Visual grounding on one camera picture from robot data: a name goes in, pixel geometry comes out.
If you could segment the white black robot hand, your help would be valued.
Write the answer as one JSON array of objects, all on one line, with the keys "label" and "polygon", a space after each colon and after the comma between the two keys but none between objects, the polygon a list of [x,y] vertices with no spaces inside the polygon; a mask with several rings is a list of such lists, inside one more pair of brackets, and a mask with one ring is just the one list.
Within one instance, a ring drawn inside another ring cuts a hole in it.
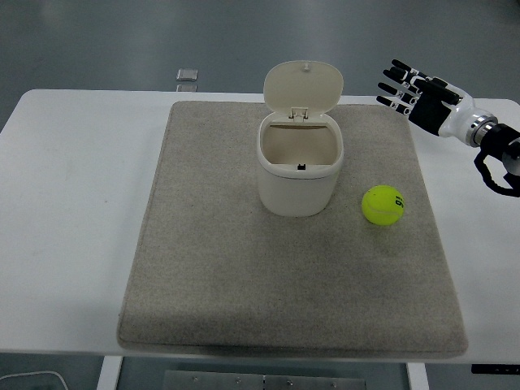
[{"label": "white black robot hand", "polygon": [[378,96],[377,102],[434,136],[456,137],[475,147],[479,145],[475,140],[477,131],[498,123],[496,116],[478,108],[466,91],[397,59],[383,74],[393,84],[378,83],[387,95]]}]

